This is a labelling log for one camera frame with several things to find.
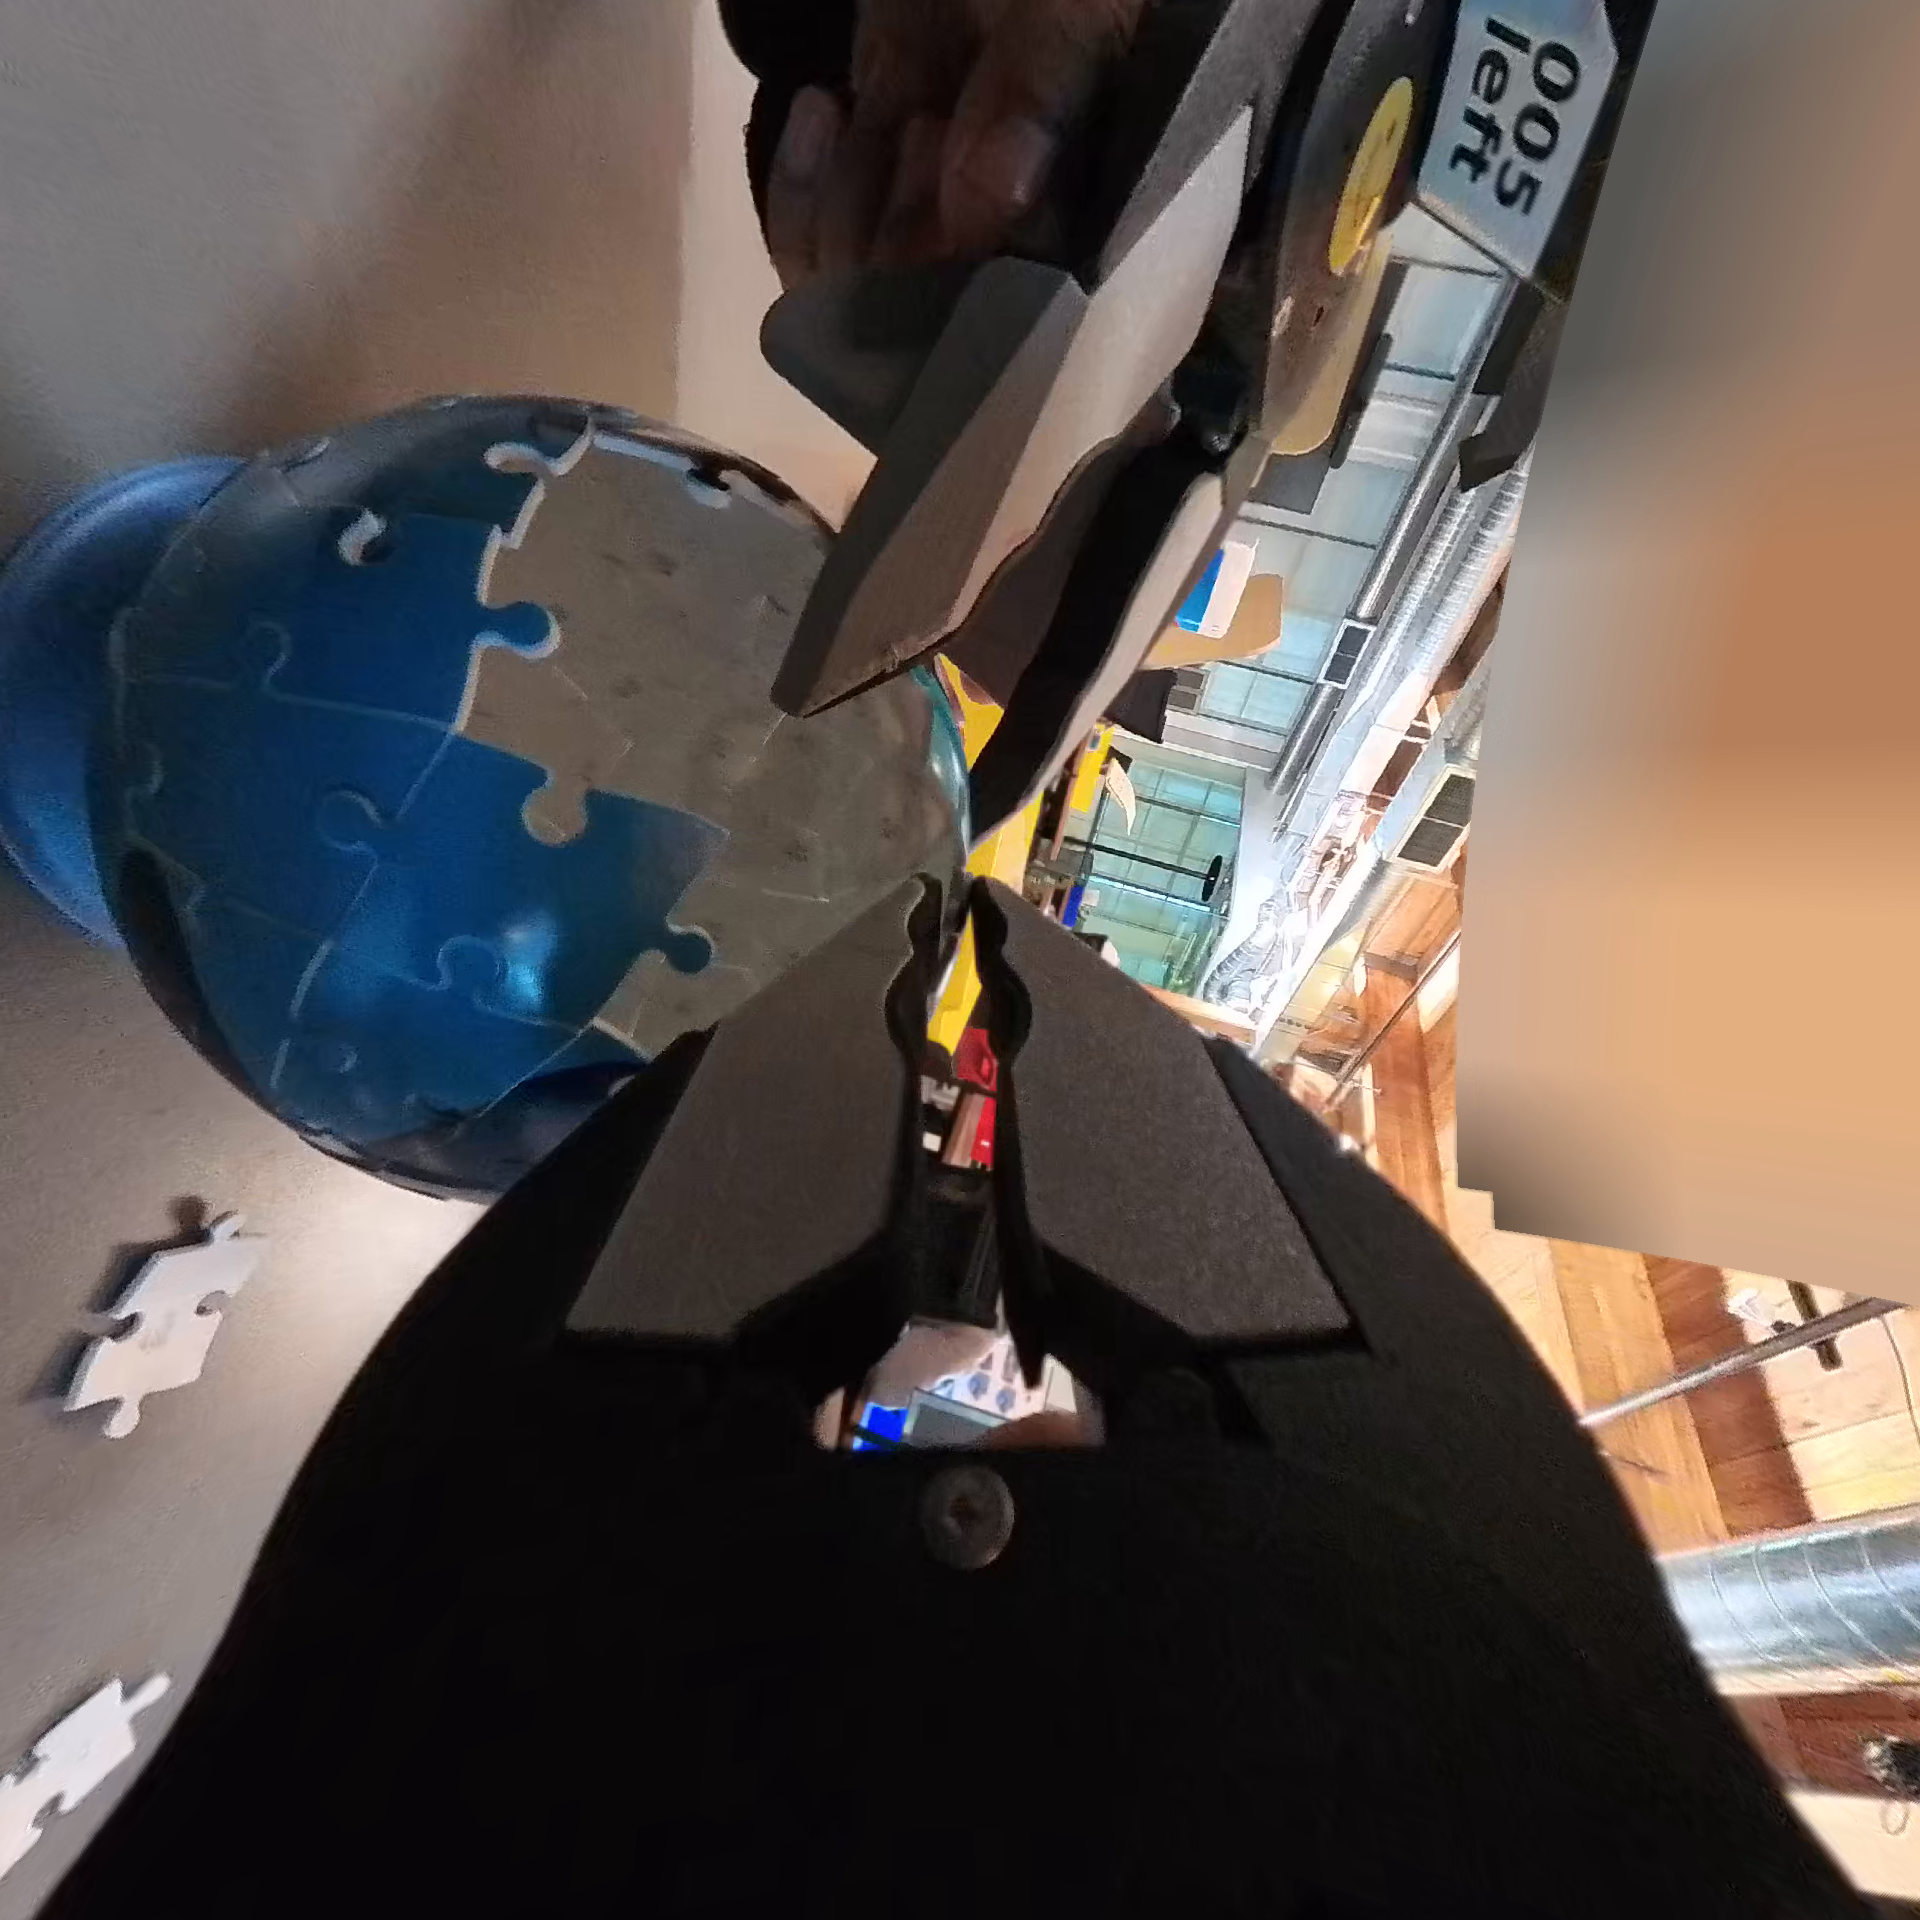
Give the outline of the person's left hand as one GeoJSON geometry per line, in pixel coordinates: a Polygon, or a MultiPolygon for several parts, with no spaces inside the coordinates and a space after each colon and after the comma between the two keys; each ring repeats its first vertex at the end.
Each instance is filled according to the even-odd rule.
{"type": "Polygon", "coordinates": [[[779,291],[1047,253],[1080,222],[1097,101],[1156,4],[725,4],[779,291]]]}

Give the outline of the white puzzle piece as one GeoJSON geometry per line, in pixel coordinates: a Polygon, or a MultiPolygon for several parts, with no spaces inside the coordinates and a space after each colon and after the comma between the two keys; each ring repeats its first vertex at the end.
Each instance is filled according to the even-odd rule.
{"type": "Polygon", "coordinates": [[[142,1257],[78,1357],[61,1412],[104,1407],[102,1438],[129,1438],[149,1399],[200,1379],[227,1310],[251,1281],[268,1241],[239,1214],[215,1216],[195,1239],[142,1257]]]}
{"type": "Polygon", "coordinates": [[[25,1760],[4,1771],[4,1875],[39,1841],[48,1815],[70,1812],[135,1756],[140,1715],[156,1707],[172,1685],[173,1675],[166,1670],[156,1670],[135,1687],[112,1678],[56,1719],[25,1760]]]}

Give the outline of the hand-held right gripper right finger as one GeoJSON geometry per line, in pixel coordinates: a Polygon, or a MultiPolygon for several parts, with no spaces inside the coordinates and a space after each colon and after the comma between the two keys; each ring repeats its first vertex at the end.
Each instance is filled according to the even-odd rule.
{"type": "Polygon", "coordinates": [[[968,899],[997,1057],[1000,1300],[1029,1372],[1092,1384],[1326,1350],[1352,1316],[1208,1041],[995,879],[968,899]]]}

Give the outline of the metal ventilation duct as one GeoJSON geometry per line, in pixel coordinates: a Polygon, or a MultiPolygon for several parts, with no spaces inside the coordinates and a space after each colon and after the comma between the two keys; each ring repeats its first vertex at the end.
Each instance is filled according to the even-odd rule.
{"type": "Polygon", "coordinates": [[[1715,1687],[1745,1696],[1918,1687],[1918,1507],[1659,1558],[1715,1687]]]}

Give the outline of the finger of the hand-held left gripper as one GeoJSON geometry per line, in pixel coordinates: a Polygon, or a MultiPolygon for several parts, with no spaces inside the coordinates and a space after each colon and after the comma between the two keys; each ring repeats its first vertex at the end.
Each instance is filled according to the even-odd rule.
{"type": "Polygon", "coordinates": [[[1238,220],[1251,112],[1211,140],[1094,287],[998,256],[960,291],[775,673],[825,710],[951,637],[1192,344],[1238,220]]]}
{"type": "Polygon", "coordinates": [[[1029,430],[979,564],[971,677],[1000,708],[971,763],[971,838],[982,844],[1113,716],[1227,535],[1262,462],[1216,462],[1144,404],[1113,436],[1051,420],[1029,430]]]}

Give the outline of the blue puzzle ball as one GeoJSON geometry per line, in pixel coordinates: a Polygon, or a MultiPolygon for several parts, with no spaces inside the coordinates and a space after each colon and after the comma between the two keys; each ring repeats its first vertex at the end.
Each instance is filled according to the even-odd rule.
{"type": "Polygon", "coordinates": [[[931,672],[775,704],[829,544],[729,447],[539,395],[115,473],[4,555],[4,853],[302,1140],[489,1200],[964,868],[931,672]]]}

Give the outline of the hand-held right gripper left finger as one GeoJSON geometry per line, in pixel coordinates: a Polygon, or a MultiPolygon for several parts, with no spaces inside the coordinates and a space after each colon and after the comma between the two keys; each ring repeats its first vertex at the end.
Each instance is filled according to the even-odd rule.
{"type": "Polygon", "coordinates": [[[572,1333],[719,1340],[877,1239],[920,1158],[943,908],[903,879],[712,1028],[572,1333]]]}

